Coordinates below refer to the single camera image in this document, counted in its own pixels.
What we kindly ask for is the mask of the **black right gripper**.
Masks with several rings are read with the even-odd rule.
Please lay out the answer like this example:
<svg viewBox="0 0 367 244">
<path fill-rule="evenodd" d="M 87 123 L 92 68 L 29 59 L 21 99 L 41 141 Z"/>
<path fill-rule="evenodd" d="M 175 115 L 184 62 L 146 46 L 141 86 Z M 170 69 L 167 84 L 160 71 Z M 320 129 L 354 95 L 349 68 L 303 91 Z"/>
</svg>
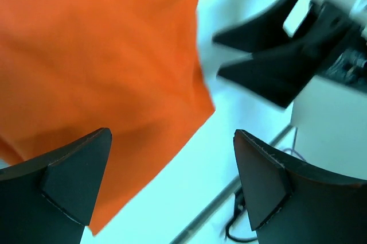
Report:
<svg viewBox="0 0 367 244">
<path fill-rule="evenodd" d="M 298 0 L 276 0 L 259 14 L 215 33 L 212 42 L 258 53 L 289 42 L 283 24 Z M 222 66 L 217 75 L 286 108 L 320 75 L 366 93 L 366 45 L 362 26 L 333 0 L 310 0 L 292 39 L 265 55 Z"/>
</svg>

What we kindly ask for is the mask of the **orange t-shirt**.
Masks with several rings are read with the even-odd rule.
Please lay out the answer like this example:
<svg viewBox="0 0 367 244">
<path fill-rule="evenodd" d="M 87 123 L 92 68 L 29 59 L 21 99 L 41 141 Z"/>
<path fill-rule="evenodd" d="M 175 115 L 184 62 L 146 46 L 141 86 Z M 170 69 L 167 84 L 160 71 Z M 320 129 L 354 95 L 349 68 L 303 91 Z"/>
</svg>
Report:
<svg viewBox="0 0 367 244">
<path fill-rule="evenodd" d="M 97 235 L 214 113 L 198 0 L 1 0 L 1 159 L 14 165 L 100 127 L 112 147 Z"/>
</svg>

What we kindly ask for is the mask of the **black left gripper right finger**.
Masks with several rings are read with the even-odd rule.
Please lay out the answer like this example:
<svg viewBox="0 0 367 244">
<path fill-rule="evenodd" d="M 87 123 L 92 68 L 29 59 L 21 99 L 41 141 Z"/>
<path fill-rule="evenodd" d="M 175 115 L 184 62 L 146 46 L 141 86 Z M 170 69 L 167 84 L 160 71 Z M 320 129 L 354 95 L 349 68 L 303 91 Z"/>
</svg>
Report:
<svg viewBox="0 0 367 244">
<path fill-rule="evenodd" d="M 236 130 L 236 163 L 259 243 L 365 243 L 366 181 L 330 172 Z"/>
</svg>

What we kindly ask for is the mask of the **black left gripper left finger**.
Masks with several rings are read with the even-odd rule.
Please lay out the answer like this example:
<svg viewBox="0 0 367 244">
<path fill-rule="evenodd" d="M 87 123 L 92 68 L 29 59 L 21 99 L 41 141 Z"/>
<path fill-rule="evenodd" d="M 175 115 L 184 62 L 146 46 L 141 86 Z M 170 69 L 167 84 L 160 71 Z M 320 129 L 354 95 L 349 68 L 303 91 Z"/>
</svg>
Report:
<svg viewBox="0 0 367 244">
<path fill-rule="evenodd" d="M 100 128 L 1 169 L 1 243 L 80 243 L 111 143 L 110 129 Z"/>
</svg>

